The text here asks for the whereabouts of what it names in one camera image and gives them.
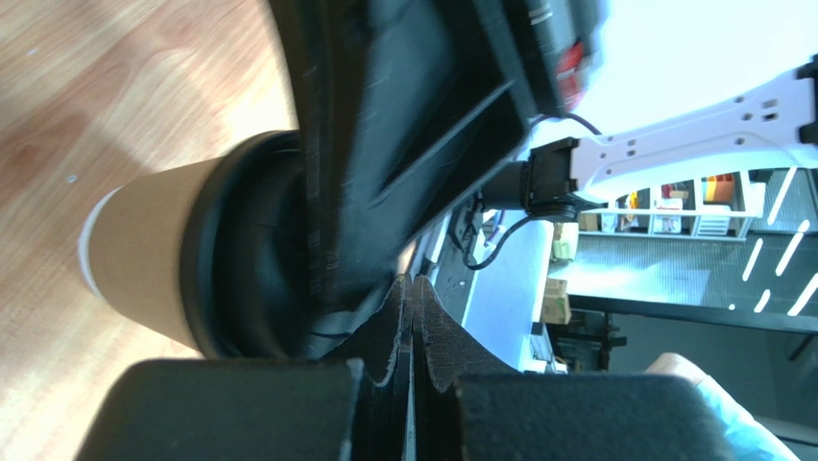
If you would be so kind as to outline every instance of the hand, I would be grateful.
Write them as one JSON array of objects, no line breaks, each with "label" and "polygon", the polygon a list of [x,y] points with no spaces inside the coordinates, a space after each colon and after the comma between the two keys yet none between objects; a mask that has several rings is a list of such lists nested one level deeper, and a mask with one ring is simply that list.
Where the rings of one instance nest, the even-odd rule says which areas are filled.
[{"label": "hand", "polygon": [[695,363],[673,352],[666,352],[660,355],[659,358],[645,370],[645,373],[683,377],[694,386],[698,386],[708,375],[701,368],[697,367]]}]

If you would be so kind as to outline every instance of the wooden floor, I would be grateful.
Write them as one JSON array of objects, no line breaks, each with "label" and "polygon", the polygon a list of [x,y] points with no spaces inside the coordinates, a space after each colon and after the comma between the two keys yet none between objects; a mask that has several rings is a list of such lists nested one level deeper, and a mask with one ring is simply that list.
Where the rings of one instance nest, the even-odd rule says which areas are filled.
[{"label": "wooden floor", "polygon": [[134,362],[196,353],[85,288],[108,191],[295,126],[262,0],[0,2],[0,459],[68,459]]}]

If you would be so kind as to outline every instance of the storage shelf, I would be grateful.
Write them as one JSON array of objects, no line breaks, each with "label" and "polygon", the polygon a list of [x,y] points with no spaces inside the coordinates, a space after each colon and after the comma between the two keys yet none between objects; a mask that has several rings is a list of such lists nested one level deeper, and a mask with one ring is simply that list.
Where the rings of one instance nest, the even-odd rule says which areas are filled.
[{"label": "storage shelf", "polygon": [[[764,210],[764,187],[763,183],[750,183],[750,175],[746,171],[734,173],[734,193],[729,204],[705,204],[704,187],[700,178],[687,181],[688,193],[692,196],[682,199],[685,209],[657,209],[658,199],[662,198],[662,186],[651,187],[647,191],[650,204],[649,207],[636,209],[619,208],[616,202],[611,202],[606,208],[598,208],[585,211],[583,214],[589,215],[613,215],[617,222],[620,216],[648,216],[648,227],[640,227],[642,231],[617,230],[614,232],[601,230],[582,230],[582,235],[605,235],[621,237],[642,237],[642,238],[692,238],[709,241],[744,241],[747,232],[756,218],[760,218]],[[673,216],[680,217],[681,224],[677,221],[676,229],[681,229],[680,233],[659,232],[661,221],[657,217]],[[597,228],[601,225],[603,216],[597,218]]]}]

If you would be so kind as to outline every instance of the shelf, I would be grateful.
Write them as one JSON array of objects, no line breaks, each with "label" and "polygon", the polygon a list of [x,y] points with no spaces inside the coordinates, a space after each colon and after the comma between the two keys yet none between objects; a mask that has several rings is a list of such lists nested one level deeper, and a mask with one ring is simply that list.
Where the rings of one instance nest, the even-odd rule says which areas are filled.
[{"label": "shelf", "polygon": [[[764,209],[764,185],[751,183],[746,171],[734,173],[734,191],[729,204],[705,204],[701,178],[676,183],[675,188],[686,190],[689,194],[687,198],[680,197],[683,209],[659,209],[659,199],[663,198],[662,185],[656,185],[639,191],[640,208],[620,208],[617,207],[616,202],[610,202],[607,208],[586,211],[585,214],[600,215],[597,218],[597,228],[600,230],[583,230],[580,233],[645,238],[743,241],[753,219],[761,217]],[[646,206],[641,206],[644,203],[643,196],[648,199]],[[629,230],[618,230],[618,223],[622,215],[636,216],[639,226]],[[661,229],[658,227],[661,221],[656,218],[663,216],[681,218],[681,232],[660,232]],[[617,231],[601,231],[603,220],[610,220],[611,217],[616,220]]]}]

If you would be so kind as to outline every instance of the cardboard box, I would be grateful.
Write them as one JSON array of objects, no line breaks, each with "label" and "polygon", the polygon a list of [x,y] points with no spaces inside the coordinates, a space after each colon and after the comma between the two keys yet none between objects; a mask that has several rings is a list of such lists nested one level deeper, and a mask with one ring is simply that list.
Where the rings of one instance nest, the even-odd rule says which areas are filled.
[{"label": "cardboard box", "polygon": [[599,215],[594,213],[580,213],[579,227],[580,231],[599,231]]},{"label": "cardboard box", "polygon": [[540,321],[544,324],[567,325],[571,321],[571,308],[568,303],[568,282],[560,279],[548,279],[545,282],[545,293],[542,297]]},{"label": "cardboard box", "polygon": [[578,242],[579,228],[576,223],[555,224],[551,259],[573,261],[577,255]]}]

